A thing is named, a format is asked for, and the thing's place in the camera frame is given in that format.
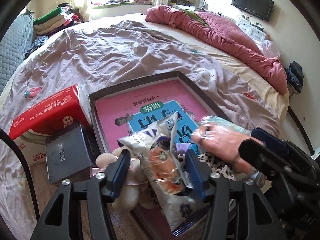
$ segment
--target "stuffed toy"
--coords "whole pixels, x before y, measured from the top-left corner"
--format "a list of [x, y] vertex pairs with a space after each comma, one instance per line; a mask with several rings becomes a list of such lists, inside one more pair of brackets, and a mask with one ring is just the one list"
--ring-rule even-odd
[[[99, 170], [96, 172], [103, 172], [110, 163], [115, 162], [123, 149], [128, 148], [120, 147], [115, 149], [112, 154], [103, 153], [99, 155], [96, 159], [96, 165], [99, 167]], [[154, 201], [151, 198], [148, 190], [148, 178], [140, 166], [140, 160], [133, 155], [132, 150], [128, 150], [131, 155], [128, 175], [122, 187], [121, 193], [113, 202], [112, 207], [118, 211], [130, 211], [139, 203], [146, 209], [155, 208], [156, 205], [154, 204]]]

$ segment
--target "black cable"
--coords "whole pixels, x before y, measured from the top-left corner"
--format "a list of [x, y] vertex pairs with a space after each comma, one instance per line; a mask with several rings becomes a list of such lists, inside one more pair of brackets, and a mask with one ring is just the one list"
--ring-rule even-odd
[[15, 153], [15, 155], [18, 157], [19, 161], [22, 164], [22, 167], [23, 167], [24, 173], [26, 174], [26, 179], [29, 185], [33, 208], [35, 209], [36, 220], [38, 221], [40, 218], [39, 207], [38, 207], [36, 192], [33, 186], [31, 172], [30, 172], [28, 163], [25, 157], [23, 156], [21, 150], [16, 145], [16, 143], [1, 128], [0, 128], [0, 139], [3, 140], [4, 143], [6, 143], [6, 145], [8, 145], [11, 150], [13, 150], [13, 152]]

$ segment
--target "green label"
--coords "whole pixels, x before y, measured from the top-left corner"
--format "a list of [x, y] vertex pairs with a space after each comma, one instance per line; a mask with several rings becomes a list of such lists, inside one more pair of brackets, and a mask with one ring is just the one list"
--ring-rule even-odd
[[157, 101], [157, 102], [148, 104], [146, 106], [140, 107], [140, 112], [143, 114], [148, 114], [162, 107], [163, 107], [163, 103], [161, 103], [160, 101]]

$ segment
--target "black box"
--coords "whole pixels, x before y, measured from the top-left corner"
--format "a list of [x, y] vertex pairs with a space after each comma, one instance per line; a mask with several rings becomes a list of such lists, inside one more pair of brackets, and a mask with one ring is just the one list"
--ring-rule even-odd
[[96, 167], [100, 155], [94, 136], [74, 123], [46, 140], [49, 182], [59, 185], [64, 179], [79, 182], [90, 179], [90, 167]]

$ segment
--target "television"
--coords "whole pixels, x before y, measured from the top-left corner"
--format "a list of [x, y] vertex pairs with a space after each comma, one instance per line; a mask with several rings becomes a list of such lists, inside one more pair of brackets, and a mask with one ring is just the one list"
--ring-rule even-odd
[[272, 0], [232, 0], [231, 4], [267, 22], [274, 10]]

